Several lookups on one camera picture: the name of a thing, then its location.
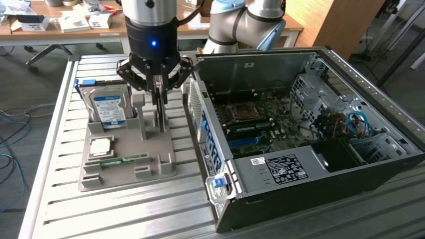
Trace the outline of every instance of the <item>blue hard drive label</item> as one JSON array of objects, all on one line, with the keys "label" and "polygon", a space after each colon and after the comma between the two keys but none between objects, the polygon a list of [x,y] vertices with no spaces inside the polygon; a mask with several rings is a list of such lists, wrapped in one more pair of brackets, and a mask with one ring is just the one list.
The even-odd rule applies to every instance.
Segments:
[{"label": "blue hard drive label", "polygon": [[268,159],[266,163],[278,184],[308,178],[307,172],[295,154]]},{"label": "blue hard drive label", "polygon": [[98,109],[101,121],[106,128],[117,128],[126,122],[125,109],[121,107],[121,96],[95,97],[95,106]]}]

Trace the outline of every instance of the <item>barcode sticker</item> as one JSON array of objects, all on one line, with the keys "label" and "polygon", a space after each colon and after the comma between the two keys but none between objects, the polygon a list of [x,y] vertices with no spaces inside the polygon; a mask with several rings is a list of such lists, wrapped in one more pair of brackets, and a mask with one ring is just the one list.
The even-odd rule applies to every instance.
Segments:
[{"label": "barcode sticker", "polygon": [[252,158],[252,159],[251,159],[251,162],[252,162],[254,165],[266,164],[264,157],[262,157],[262,158]]},{"label": "barcode sticker", "polygon": [[102,36],[119,36],[119,33],[101,33]]}]

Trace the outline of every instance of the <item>gray 3d-printed holder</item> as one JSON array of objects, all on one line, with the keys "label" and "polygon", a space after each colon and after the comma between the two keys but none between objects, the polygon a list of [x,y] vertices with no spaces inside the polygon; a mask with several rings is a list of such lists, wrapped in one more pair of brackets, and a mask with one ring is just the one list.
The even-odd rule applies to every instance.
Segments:
[{"label": "gray 3d-printed holder", "polygon": [[[155,180],[176,175],[175,151],[170,125],[160,132],[156,114],[143,116],[144,95],[132,95],[138,116],[122,128],[106,130],[102,122],[90,122],[86,134],[79,190],[82,192]],[[91,155],[91,143],[111,140],[105,155]]]}]

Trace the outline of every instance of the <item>hard drive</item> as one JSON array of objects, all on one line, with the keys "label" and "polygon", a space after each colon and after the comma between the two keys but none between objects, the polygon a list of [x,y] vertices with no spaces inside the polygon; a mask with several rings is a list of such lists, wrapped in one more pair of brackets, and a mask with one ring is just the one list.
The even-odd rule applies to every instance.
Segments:
[{"label": "hard drive", "polygon": [[102,122],[105,129],[123,127],[126,119],[135,117],[126,81],[85,80],[78,89],[91,122]]}]

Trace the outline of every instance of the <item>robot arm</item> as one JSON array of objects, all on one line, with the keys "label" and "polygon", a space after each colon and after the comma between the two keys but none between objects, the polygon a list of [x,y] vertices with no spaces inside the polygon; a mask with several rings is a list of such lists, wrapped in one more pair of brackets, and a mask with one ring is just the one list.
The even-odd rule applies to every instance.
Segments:
[{"label": "robot arm", "polygon": [[[167,91],[180,87],[192,71],[191,60],[178,51],[178,27],[187,24],[202,6],[184,20],[178,20],[176,0],[123,0],[126,25],[131,45],[130,58],[118,63],[118,74],[135,87],[152,94],[158,106],[159,126],[166,129]],[[171,71],[180,64],[175,76]],[[144,77],[139,76],[135,67]]]},{"label": "robot arm", "polygon": [[204,54],[238,52],[238,42],[268,51],[286,26],[286,0],[215,0]]},{"label": "robot arm", "polygon": [[[238,51],[238,41],[270,50],[280,36],[286,0],[215,0],[212,23],[206,53]],[[123,0],[126,25],[131,45],[130,58],[118,63],[118,74],[136,90],[152,94],[158,106],[159,126],[166,129],[167,91],[178,88],[190,76],[194,66],[178,51],[178,27],[187,24],[200,12],[203,4],[183,20],[178,20],[178,0]],[[180,65],[176,75],[171,71]]]}]

